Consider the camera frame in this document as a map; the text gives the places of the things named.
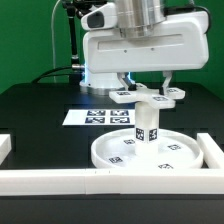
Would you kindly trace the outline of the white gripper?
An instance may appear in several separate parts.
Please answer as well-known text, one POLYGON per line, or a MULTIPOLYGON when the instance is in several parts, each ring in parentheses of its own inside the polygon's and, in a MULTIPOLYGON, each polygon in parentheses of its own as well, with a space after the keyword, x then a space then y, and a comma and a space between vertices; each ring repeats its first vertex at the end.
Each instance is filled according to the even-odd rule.
POLYGON ((170 15, 148 37, 122 38, 118 29, 89 31, 83 38, 84 58, 92 73, 119 72, 127 91, 136 85, 127 72, 164 71, 161 93, 173 76, 168 70, 200 69, 208 61, 208 15, 204 11, 170 15))

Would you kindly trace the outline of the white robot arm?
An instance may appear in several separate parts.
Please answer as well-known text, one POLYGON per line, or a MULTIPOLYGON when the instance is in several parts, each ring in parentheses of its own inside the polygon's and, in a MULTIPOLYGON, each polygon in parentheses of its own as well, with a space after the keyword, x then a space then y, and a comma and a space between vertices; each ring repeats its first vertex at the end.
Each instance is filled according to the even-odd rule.
POLYGON ((200 69, 209 58, 210 14, 195 4, 114 0, 86 14, 81 24, 84 92, 106 95, 130 88, 132 72, 200 69))

